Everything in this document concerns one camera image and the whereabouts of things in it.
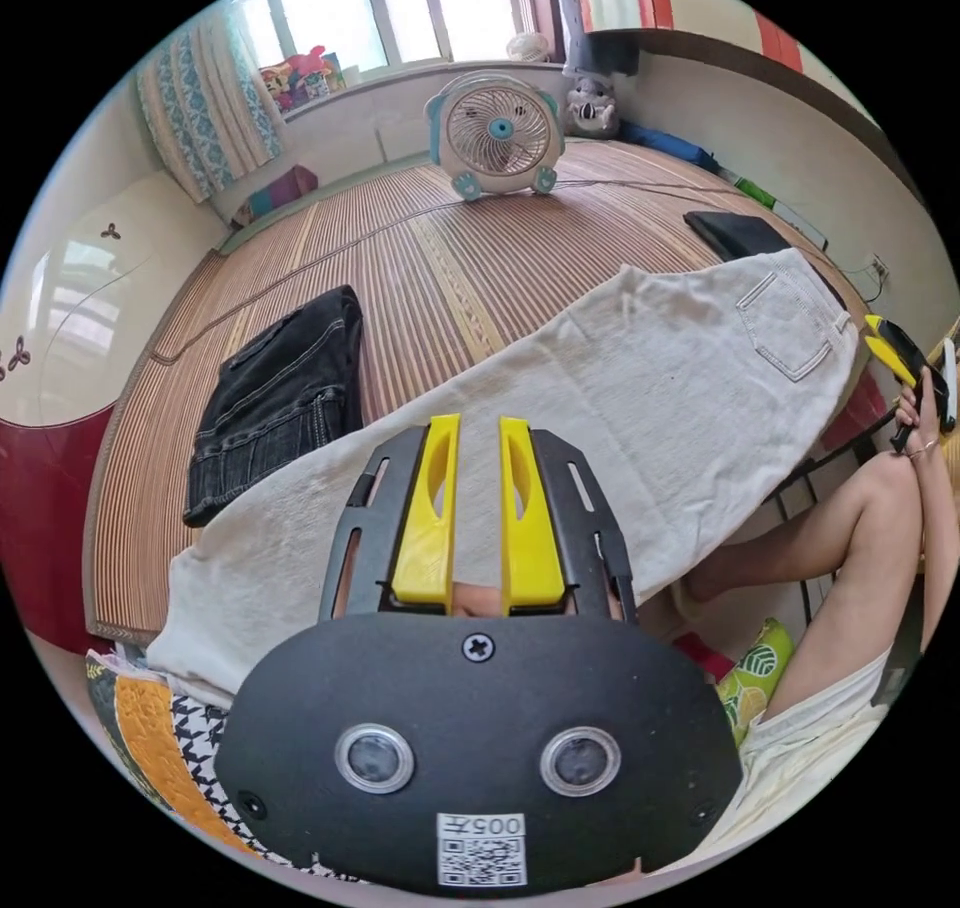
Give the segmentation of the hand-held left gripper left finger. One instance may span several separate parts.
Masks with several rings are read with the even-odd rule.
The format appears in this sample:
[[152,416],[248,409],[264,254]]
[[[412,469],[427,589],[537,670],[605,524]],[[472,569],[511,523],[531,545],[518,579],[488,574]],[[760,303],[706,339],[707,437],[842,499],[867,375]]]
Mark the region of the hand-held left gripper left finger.
[[435,416],[426,427],[393,569],[400,603],[451,603],[460,416]]

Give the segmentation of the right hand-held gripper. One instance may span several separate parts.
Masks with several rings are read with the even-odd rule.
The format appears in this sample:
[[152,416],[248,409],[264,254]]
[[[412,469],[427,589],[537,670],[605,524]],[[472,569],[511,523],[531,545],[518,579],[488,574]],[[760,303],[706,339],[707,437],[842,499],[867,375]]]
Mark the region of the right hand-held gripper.
[[924,366],[932,370],[940,434],[949,436],[957,423],[957,355],[954,334],[946,335],[933,359],[929,360],[913,339],[896,323],[883,316],[867,314],[865,323],[871,335],[865,343],[874,358],[901,384],[913,389]]

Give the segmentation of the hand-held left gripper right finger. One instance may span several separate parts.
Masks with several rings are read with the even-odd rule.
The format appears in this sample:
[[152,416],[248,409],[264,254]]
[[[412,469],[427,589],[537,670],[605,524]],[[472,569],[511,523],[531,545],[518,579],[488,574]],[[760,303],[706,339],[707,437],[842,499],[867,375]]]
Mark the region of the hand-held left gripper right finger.
[[499,419],[501,603],[555,609],[565,595],[552,520],[529,424]]

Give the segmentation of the person's right hand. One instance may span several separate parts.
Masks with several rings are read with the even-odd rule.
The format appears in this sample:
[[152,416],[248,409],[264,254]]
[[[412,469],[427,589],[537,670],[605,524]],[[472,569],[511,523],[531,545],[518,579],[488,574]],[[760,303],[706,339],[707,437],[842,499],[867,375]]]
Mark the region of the person's right hand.
[[907,430],[903,453],[911,460],[922,460],[940,443],[940,422],[932,370],[924,366],[913,387],[902,383],[895,420]]

